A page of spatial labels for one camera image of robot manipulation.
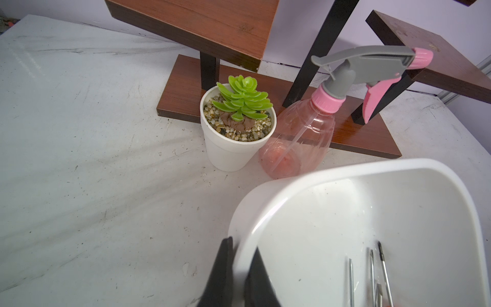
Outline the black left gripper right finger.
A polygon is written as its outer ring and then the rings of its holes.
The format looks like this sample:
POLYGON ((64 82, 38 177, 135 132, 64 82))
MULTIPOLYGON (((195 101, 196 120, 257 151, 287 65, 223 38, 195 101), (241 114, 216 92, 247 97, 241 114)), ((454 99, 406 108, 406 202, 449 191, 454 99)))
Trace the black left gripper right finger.
POLYGON ((244 306, 281 307, 258 248, 245 281, 244 306))

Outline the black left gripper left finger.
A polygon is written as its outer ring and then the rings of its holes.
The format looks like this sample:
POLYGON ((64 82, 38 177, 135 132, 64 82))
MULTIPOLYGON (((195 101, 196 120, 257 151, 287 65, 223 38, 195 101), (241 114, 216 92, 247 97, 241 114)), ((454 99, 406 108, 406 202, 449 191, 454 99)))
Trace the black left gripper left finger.
POLYGON ((223 239, 197 307, 225 307, 233 299, 233 238, 223 239))

